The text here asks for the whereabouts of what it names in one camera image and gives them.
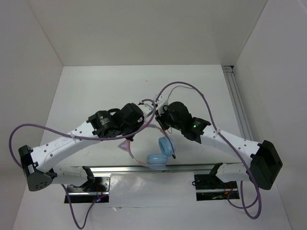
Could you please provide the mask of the pink blue cat-ear headphones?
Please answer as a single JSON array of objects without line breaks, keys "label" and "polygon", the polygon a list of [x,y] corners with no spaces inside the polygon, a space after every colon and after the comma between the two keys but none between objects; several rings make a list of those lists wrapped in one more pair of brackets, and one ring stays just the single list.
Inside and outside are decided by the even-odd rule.
[{"label": "pink blue cat-ear headphones", "polygon": [[162,169],[166,167],[169,158],[176,158],[176,145],[173,139],[170,138],[169,135],[157,125],[150,124],[147,128],[157,129],[163,134],[163,136],[158,139],[160,153],[148,154],[146,157],[146,162],[143,162],[135,158],[135,156],[133,155],[130,147],[130,140],[125,140],[121,142],[118,145],[118,148],[124,152],[127,152],[131,159],[141,166],[145,166],[151,169]]}]

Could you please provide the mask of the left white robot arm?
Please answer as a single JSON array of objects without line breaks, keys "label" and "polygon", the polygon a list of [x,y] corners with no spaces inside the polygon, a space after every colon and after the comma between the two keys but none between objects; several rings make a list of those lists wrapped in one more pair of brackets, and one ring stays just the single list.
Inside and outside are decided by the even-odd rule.
[{"label": "left white robot arm", "polygon": [[78,178],[77,185],[82,190],[90,191],[94,187],[95,178],[89,167],[71,167],[64,171],[55,166],[100,141],[121,138],[132,140],[135,134],[148,125],[145,119],[154,118],[155,110],[154,104],[144,103],[128,103],[122,109],[100,110],[70,133],[48,144],[34,148],[27,145],[20,147],[18,152],[28,189],[39,191],[52,184],[54,179],[72,175]]}]

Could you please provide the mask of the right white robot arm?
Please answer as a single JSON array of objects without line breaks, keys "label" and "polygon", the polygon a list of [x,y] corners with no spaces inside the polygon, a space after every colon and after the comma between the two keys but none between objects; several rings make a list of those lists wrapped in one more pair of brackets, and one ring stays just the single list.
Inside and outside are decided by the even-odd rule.
[{"label": "right white robot arm", "polygon": [[204,119],[193,117],[182,102],[157,102],[155,119],[163,130],[173,128],[188,140],[212,146],[238,157],[240,163],[219,164],[209,177],[211,186],[221,187],[229,181],[255,181],[263,190],[270,190],[283,163],[275,146],[230,134]]}]

